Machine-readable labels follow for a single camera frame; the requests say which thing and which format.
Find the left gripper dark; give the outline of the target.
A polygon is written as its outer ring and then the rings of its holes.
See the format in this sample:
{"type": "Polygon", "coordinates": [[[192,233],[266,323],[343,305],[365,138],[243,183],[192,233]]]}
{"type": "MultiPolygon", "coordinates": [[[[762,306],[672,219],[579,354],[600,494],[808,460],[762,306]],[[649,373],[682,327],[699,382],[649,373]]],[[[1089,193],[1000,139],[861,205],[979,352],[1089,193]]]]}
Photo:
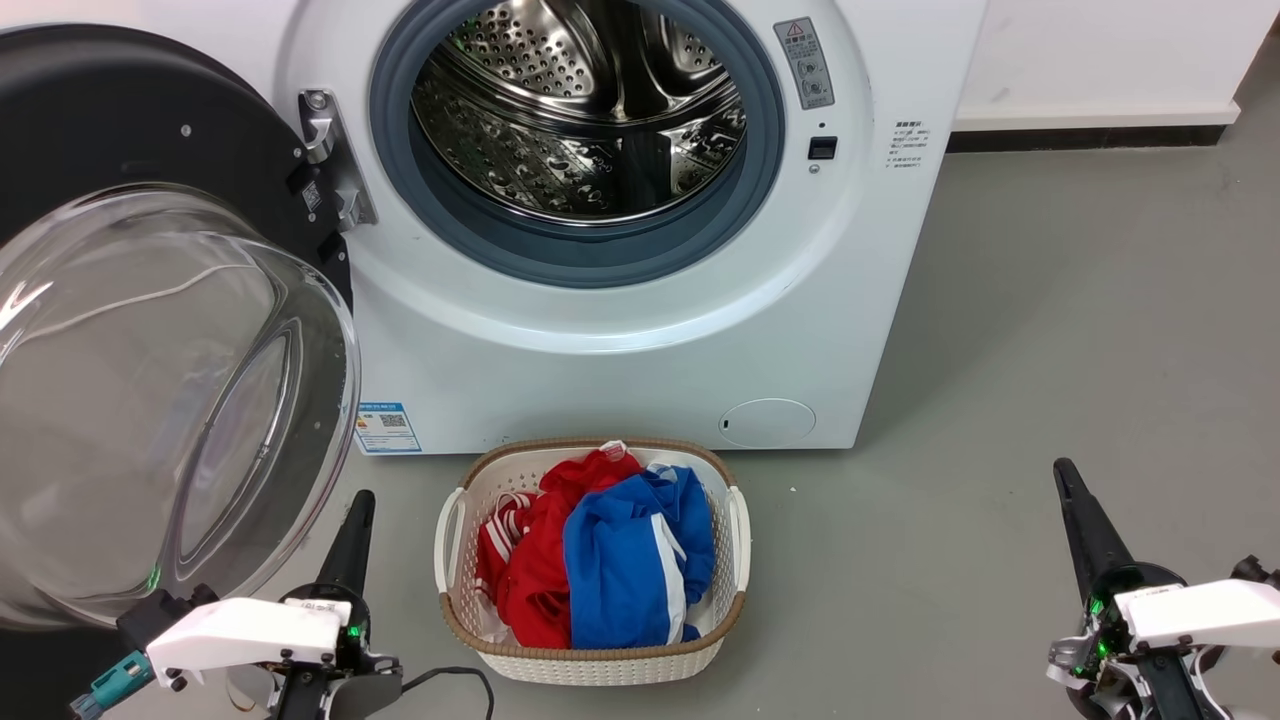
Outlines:
{"type": "Polygon", "coordinates": [[[306,664],[291,651],[268,664],[274,691],[402,691],[401,661],[370,650],[371,615],[364,598],[376,496],[360,489],[316,578],[316,592],[288,592],[280,602],[339,616],[335,650],[315,664],[306,664]]]}

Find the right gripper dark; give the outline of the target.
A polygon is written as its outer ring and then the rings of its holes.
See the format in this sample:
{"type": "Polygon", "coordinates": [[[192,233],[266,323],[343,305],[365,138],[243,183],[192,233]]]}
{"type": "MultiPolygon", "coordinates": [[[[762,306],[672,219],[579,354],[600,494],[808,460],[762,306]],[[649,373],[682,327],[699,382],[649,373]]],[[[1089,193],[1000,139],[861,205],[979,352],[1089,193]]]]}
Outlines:
{"type": "Polygon", "coordinates": [[[1071,459],[1056,459],[1052,471],[1082,620],[1075,635],[1050,646],[1050,678],[1065,685],[1084,719],[1233,717],[1204,685],[1220,651],[1187,638],[1166,648],[1137,643],[1119,607],[1124,592],[1180,589],[1183,579],[1135,562],[1071,459]]]}

